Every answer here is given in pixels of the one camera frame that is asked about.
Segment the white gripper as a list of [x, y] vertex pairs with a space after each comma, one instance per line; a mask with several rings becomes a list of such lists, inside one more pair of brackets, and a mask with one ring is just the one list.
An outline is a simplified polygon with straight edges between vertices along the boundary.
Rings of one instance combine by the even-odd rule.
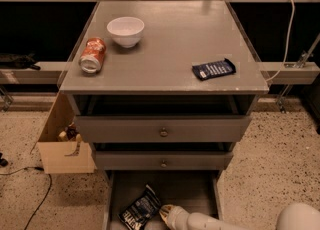
[[163, 205], [159, 214], [170, 230], [188, 230], [187, 220], [190, 215], [185, 209], [172, 204]]

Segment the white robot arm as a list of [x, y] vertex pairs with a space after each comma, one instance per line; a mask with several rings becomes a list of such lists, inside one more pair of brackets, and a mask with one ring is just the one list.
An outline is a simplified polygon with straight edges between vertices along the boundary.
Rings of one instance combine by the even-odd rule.
[[[249, 230], [171, 204], [163, 205], [159, 214], [170, 230]], [[320, 212], [304, 203], [290, 204], [279, 214], [275, 230], [320, 230]]]

